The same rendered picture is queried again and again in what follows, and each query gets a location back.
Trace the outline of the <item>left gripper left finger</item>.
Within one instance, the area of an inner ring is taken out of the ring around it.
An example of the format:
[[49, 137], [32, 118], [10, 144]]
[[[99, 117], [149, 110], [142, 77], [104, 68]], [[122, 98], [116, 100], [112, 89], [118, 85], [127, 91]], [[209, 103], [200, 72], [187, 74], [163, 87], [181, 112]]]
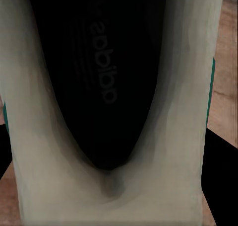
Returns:
[[10, 137], [6, 125], [0, 125], [0, 179], [12, 161]]

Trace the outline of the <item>gym shoe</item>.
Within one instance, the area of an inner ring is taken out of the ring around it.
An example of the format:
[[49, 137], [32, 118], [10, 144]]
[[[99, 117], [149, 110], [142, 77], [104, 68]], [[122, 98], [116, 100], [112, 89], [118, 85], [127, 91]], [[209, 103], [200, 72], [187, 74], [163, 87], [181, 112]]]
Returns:
[[0, 0], [22, 226], [203, 226], [222, 0]]

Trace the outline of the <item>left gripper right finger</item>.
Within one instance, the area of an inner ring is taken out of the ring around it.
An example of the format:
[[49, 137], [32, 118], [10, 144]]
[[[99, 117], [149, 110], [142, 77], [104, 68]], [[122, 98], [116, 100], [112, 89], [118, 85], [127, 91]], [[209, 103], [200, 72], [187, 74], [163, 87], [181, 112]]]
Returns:
[[217, 226], [238, 226], [238, 149], [206, 129], [201, 189]]

